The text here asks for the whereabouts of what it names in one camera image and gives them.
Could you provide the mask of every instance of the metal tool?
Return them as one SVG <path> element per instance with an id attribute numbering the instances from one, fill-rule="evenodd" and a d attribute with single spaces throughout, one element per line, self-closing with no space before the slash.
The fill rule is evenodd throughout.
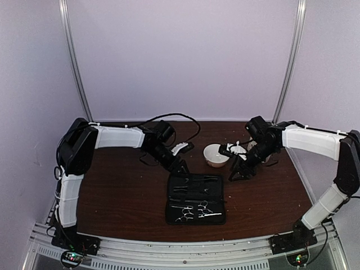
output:
<path id="1" fill-rule="evenodd" d="M 181 209 L 189 209 L 189 210 L 194 209 L 194 207 L 192 205 L 186 205 L 186 206 L 183 206 L 183 205 L 171 205 L 170 207 L 172 207 L 172 208 L 181 208 Z"/>
<path id="2" fill-rule="evenodd" d="M 199 211 L 201 215 L 207 215 L 213 213 L 213 211 L 211 211 L 209 208 L 205 208 L 205 209 L 198 208 L 197 211 Z"/>
<path id="3" fill-rule="evenodd" d="M 197 207 L 202 207 L 203 209 L 206 209 L 208 206 L 208 201 L 202 201 Z"/>
<path id="4" fill-rule="evenodd" d="M 177 186 L 173 188 L 173 192 L 183 192 L 183 193 L 200 193 L 200 194 L 209 194 L 209 189 L 204 188 L 204 191 L 195 191 L 195 190 L 189 190 L 188 186 Z"/>
<path id="5" fill-rule="evenodd" d="M 211 213 L 211 214 L 200 214 L 197 217 L 198 218 L 205 218 L 205 217 L 211 217 L 213 215 L 222 215 L 223 213 Z"/>
<path id="6" fill-rule="evenodd" d="M 187 222 L 189 219 L 194 219 L 194 214 L 191 212 L 183 214 L 183 216 L 175 219 L 175 222 L 178 222 L 178 221 Z"/>
<path id="7" fill-rule="evenodd" d="M 193 178 L 191 179 L 192 182 L 205 182 L 205 181 L 217 181 L 219 178 L 215 177 L 215 176 L 210 176 L 210 175 L 204 175 L 203 178 Z M 185 184 L 188 184 L 188 182 L 190 181 L 189 178 L 185 178 Z"/>

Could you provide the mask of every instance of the small white object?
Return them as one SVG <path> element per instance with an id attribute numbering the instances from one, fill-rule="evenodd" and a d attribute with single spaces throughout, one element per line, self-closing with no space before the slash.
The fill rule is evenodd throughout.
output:
<path id="1" fill-rule="evenodd" d="M 181 142 L 174 146 L 174 148 L 171 149 L 171 152 L 173 153 L 173 156 L 176 156 L 181 149 L 188 146 L 187 142 Z"/>
<path id="2" fill-rule="evenodd" d="M 240 141 L 237 141 L 236 145 L 233 145 L 232 143 L 228 143 L 226 149 L 227 149 L 227 151 L 230 151 L 230 152 L 234 153 L 235 155 L 239 155 L 242 159 L 246 160 L 245 155 L 240 155 L 240 154 L 246 153 L 245 148 L 240 146 Z"/>
<path id="3" fill-rule="evenodd" d="M 224 166 L 229 160 L 228 156 L 224 156 L 219 153 L 219 147 L 219 144 L 214 143 L 212 145 L 206 146 L 203 152 L 206 163 L 214 168 L 220 168 Z"/>

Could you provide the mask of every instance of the wooden table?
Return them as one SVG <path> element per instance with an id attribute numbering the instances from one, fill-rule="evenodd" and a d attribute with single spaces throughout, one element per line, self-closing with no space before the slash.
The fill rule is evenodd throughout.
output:
<path id="1" fill-rule="evenodd" d="M 177 141 L 193 134 L 191 122 L 172 122 Z M 227 222 L 222 226 L 167 225 L 165 204 L 169 173 L 161 166 L 139 162 L 139 149 L 96 150 L 80 189 L 78 230 L 92 235 L 147 241 L 214 241 L 243 239 L 290 231 L 311 206 L 287 154 L 274 156 L 275 166 L 260 166 L 251 180 L 229 182 L 229 168 L 205 164 L 203 149 L 210 143 L 246 141 L 243 122 L 203 122 L 195 148 L 182 157 L 192 173 L 224 176 Z"/>

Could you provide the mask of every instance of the white plastic piece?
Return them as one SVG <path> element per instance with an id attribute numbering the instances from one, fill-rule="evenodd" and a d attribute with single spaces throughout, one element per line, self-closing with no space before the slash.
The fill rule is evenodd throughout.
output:
<path id="1" fill-rule="evenodd" d="M 181 142 L 175 145 L 174 148 L 171 149 L 171 152 L 173 153 L 174 156 L 176 156 L 179 153 L 179 151 L 186 146 L 188 146 L 187 142 Z"/>
<path id="2" fill-rule="evenodd" d="M 243 148 L 242 146 L 240 146 L 240 141 L 236 142 L 236 145 L 232 144 L 232 143 L 228 143 L 227 147 L 226 147 L 227 151 L 230 151 L 232 153 L 234 153 L 235 155 L 240 156 L 242 159 L 246 160 L 246 155 L 239 155 L 239 154 L 244 154 L 246 153 L 245 148 Z"/>
<path id="3" fill-rule="evenodd" d="M 95 126 L 99 133 L 96 139 L 95 149 L 102 147 L 132 147 L 142 146 L 145 134 L 139 128 L 117 128 Z"/>
<path id="4" fill-rule="evenodd" d="M 287 148 L 320 154 L 338 161 L 340 140 L 343 138 L 345 136 L 290 125 L 282 132 L 282 145 Z"/>
<path id="5" fill-rule="evenodd" d="M 343 194 L 336 184 L 332 184 L 321 198 L 303 215 L 301 221 L 309 230 L 312 230 L 330 214 L 334 213 L 334 210 L 347 198 L 347 195 Z"/>
<path id="6" fill-rule="evenodd" d="M 77 206 L 82 175 L 62 175 L 61 192 L 59 201 L 60 223 L 64 228 L 71 227 L 77 223 Z"/>

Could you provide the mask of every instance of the white robot arm segment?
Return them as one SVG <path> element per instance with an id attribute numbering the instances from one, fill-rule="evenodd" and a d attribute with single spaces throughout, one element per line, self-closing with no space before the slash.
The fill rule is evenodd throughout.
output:
<path id="1" fill-rule="evenodd" d="M 340 140 L 343 138 L 344 135 L 290 125 L 282 132 L 282 145 L 285 148 L 301 149 L 338 161 Z"/>
<path id="2" fill-rule="evenodd" d="M 139 128 L 116 128 L 95 126 L 98 130 L 95 149 L 102 147 L 132 147 L 139 148 L 145 134 Z"/>

